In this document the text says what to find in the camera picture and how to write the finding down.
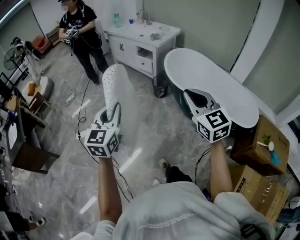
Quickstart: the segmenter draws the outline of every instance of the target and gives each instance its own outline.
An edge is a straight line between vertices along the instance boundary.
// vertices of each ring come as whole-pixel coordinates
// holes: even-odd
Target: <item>gray tile floor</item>
[[[113,64],[111,56],[107,61],[109,65]],[[75,56],[70,56],[70,49],[64,44],[52,49],[42,60],[42,66],[55,84],[49,102],[63,105],[65,97],[74,92],[83,67]],[[151,189],[155,178],[165,181],[158,165],[161,157],[167,158],[195,180],[195,164],[209,144],[195,132],[192,121],[183,115],[171,93],[163,99],[154,97],[150,78],[130,67],[126,67],[126,70],[137,95],[138,101],[133,107],[139,112],[140,121],[136,125],[134,148],[129,151],[127,143],[123,142],[114,157],[121,167],[134,160],[126,169],[122,169],[132,194],[137,196]],[[19,83],[18,88],[22,89],[29,80],[28,77]],[[16,198],[7,198],[12,211],[19,205],[24,217],[27,218],[32,211],[37,218],[45,216],[48,220],[46,227],[29,233],[33,240],[70,239],[81,231],[88,231],[99,220],[97,202],[80,213],[91,198],[98,196],[98,165],[75,139],[76,118],[71,119],[79,108],[87,82],[84,73],[77,85],[76,103],[58,112],[46,110],[43,119],[48,126],[43,130],[37,127],[43,148],[60,155],[49,173],[43,175],[16,169],[10,174],[6,171],[9,187],[15,185],[17,191]],[[86,106],[87,119],[80,125],[81,130],[86,129],[96,112],[105,106],[102,85],[94,86],[91,83],[85,99],[90,99],[90,102]],[[209,156],[206,155],[198,167],[197,179],[201,189],[209,188]],[[289,177],[290,174],[285,174],[276,179],[284,184]],[[129,198],[125,184],[118,175],[117,180]],[[290,196],[299,190],[294,180],[289,181],[287,187]],[[123,196],[121,198],[125,208],[127,201]]]

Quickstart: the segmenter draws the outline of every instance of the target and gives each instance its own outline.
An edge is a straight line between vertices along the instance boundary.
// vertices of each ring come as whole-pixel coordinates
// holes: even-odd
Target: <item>white t-shirt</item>
[[[174,182],[133,199],[116,225],[100,221],[93,240],[239,240],[246,224],[259,227],[267,240],[275,238],[242,194],[220,193],[211,203],[194,183]]]

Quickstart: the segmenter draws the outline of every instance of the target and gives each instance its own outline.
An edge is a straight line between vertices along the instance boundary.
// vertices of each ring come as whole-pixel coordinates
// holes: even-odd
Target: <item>faucet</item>
[[[136,13],[137,15],[137,21],[139,21],[138,19],[140,18],[143,22],[144,22],[144,18],[145,18],[145,15],[147,16],[146,18],[146,24],[147,25],[151,25],[152,22],[149,20],[149,14],[145,11],[145,10],[140,10]]]

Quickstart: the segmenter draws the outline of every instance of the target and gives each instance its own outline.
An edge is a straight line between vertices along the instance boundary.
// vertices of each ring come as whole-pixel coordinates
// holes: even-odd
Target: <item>small bottle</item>
[[[118,13],[116,13],[116,14],[114,15],[113,24],[114,24],[114,26],[115,26],[116,28],[120,28],[120,27],[123,26],[122,20],[120,19]]]

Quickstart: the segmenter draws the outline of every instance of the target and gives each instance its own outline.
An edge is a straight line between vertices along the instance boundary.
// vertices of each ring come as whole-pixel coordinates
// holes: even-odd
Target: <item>white cabinet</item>
[[[151,33],[162,31],[165,31],[162,39],[151,41]],[[165,56],[175,48],[180,29],[153,22],[152,25],[111,27],[106,33],[116,62],[124,63],[153,78],[164,70]]]

